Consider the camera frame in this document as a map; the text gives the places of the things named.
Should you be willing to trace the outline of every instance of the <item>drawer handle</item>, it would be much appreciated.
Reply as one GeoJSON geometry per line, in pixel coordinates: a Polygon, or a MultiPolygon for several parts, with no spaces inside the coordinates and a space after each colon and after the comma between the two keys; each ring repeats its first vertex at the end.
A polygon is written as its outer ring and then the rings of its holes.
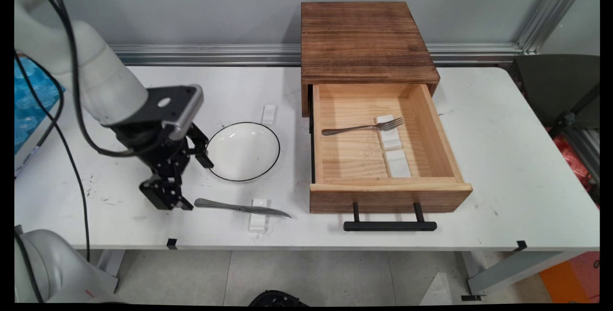
{"type": "Polygon", "coordinates": [[[421,204],[415,202],[415,217],[418,221],[360,221],[360,214],[357,210],[357,202],[353,203],[354,221],[343,223],[343,230],[369,230],[369,231],[417,231],[417,230],[436,230],[434,221],[423,221],[421,204]]]}

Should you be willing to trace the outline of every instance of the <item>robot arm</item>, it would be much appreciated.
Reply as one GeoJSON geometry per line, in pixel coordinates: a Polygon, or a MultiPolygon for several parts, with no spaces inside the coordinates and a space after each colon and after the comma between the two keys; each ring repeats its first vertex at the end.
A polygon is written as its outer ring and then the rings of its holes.
{"type": "MultiPolygon", "coordinates": [[[[42,1],[15,0],[14,47],[71,91],[67,33],[43,25],[28,14],[42,1]]],[[[208,138],[193,124],[204,99],[202,88],[192,84],[146,89],[93,27],[83,21],[71,21],[71,25],[79,63],[81,104],[151,168],[153,176],[140,185],[140,191],[156,208],[191,210],[193,206],[181,193],[181,174],[190,155],[203,167],[213,167],[206,156],[208,138]],[[186,137],[195,145],[193,149],[188,147],[186,137]]]]}
{"type": "MultiPolygon", "coordinates": [[[[42,1],[15,0],[14,47],[36,60],[65,88],[72,90],[66,32],[43,25],[28,14],[42,1]]],[[[129,118],[147,101],[147,90],[93,27],[83,21],[73,21],[72,26],[77,43],[83,107],[104,126],[129,118]]]]}

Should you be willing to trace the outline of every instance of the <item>knife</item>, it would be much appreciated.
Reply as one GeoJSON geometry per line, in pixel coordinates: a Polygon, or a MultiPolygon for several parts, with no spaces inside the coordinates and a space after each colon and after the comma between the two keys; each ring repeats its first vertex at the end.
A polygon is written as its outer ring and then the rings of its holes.
{"type": "Polygon", "coordinates": [[[289,214],[284,213],[283,211],[276,210],[273,208],[266,207],[254,207],[254,206],[237,206],[236,204],[226,204],[221,202],[215,202],[214,200],[207,199],[197,199],[193,203],[194,206],[202,207],[202,208],[222,208],[222,209],[231,209],[231,210],[239,210],[246,211],[247,213],[261,214],[261,215],[276,215],[278,217],[290,218],[289,214]]]}

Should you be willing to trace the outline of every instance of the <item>white rest block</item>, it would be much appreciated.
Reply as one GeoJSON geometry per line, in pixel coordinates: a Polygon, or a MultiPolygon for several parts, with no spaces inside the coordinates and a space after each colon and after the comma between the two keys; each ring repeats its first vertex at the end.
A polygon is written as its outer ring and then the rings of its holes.
{"type": "Polygon", "coordinates": [[[386,151],[385,160],[389,167],[389,174],[392,178],[407,178],[411,176],[411,170],[405,156],[405,151],[386,151]]]}
{"type": "Polygon", "coordinates": [[[262,112],[262,124],[271,126],[274,123],[274,113],[276,112],[276,106],[266,105],[262,112]]]}
{"type": "MultiPolygon", "coordinates": [[[[267,207],[268,200],[265,199],[253,199],[251,202],[255,207],[267,207]]],[[[267,215],[251,214],[249,219],[249,231],[254,233],[264,233],[266,231],[267,215]]]]}
{"type": "MultiPolygon", "coordinates": [[[[379,116],[376,119],[377,124],[383,122],[389,122],[394,119],[394,115],[379,116]]],[[[381,147],[385,151],[394,151],[402,148],[400,136],[398,136],[398,129],[379,131],[379,138],[381,139],[381,147]]]]}

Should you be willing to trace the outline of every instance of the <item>white robot arm segment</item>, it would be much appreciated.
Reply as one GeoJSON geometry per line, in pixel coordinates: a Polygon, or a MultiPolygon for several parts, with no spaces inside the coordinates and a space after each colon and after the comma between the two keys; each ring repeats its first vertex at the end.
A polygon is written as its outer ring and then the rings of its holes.
{"type": "MultiPolygon", "coordinates": [[[[28,11],[41,0],[15,0],[15,49],[38,62],[72,90],[68,36],[35,20],[28,11]]],[[[147,90],[88,23],[72,21],[83,107],[101,124],[119,123],[147,101],[147,90]]]]}

